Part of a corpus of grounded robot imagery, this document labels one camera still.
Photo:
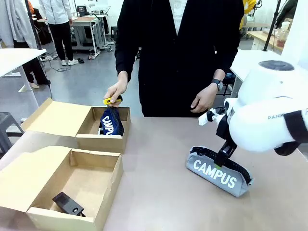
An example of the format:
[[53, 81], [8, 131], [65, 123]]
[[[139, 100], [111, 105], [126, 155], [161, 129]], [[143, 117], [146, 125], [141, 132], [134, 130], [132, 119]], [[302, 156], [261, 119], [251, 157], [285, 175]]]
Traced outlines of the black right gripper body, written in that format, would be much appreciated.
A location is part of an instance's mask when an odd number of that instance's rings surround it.
[[224, 115], [222, 117], [222, 119], [220, 120], [218, 124], [216, 135], [221, 137], [224, 140], [230, 141], [232, 140], [232, 138], [230, 135], [229, 124], [228, 124], [227, 119], [228, 119], [227, 115]]

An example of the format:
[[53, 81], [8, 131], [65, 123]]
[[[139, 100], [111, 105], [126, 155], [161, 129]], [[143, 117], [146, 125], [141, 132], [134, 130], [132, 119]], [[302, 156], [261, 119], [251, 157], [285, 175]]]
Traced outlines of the person's right hand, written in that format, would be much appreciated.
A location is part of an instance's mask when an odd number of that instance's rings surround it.
[[117, 98], [126, 91], [127, 85], [128, 73], [126, 71], [121, 71], [118, 74], [118, 81], [107, 89], [107, 92], [104, 96], [104, 99], [111, 98], [110, 104], [107, 106], [118, 107], [120, 105], [120, 102], [117, 102]]

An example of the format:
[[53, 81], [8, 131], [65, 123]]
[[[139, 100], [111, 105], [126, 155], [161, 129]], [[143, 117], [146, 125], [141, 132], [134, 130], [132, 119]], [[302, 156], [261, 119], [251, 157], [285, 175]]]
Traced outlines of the person's left hand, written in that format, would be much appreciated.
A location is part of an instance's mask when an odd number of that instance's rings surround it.
[[213, 105], [217, 92], [218, 86], [216, 83], [211, 83], [200, 91], [191, 104], [191, 112], [202, 113], [209, 109]]

